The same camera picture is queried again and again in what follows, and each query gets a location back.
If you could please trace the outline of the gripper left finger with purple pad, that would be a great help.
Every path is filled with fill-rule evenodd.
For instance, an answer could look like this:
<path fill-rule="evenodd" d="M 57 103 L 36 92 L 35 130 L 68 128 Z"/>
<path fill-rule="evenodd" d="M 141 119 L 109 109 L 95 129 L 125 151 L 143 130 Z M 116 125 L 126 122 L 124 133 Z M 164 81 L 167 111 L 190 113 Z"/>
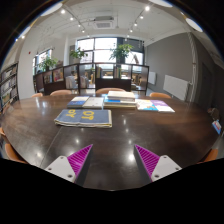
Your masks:
<path fill-rule="evenodd" d="M 45 170 L 65 180 L 82 186 L 85 182 L 93 145 L 90 144 L 68 157 L 59 156 Z"/>

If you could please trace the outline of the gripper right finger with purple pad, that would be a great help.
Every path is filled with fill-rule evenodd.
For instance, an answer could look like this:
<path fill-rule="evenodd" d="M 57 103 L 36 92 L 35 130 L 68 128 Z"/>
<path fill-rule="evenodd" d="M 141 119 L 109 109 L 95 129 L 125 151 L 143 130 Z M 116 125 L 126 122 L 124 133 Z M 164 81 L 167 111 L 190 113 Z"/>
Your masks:
<path fill-rule="evenodd" d="M 134 156 L 144 182 L 154 182 L 181 170 L 168 155 L 158 156 L 137 144 L 134 145 Z"/>

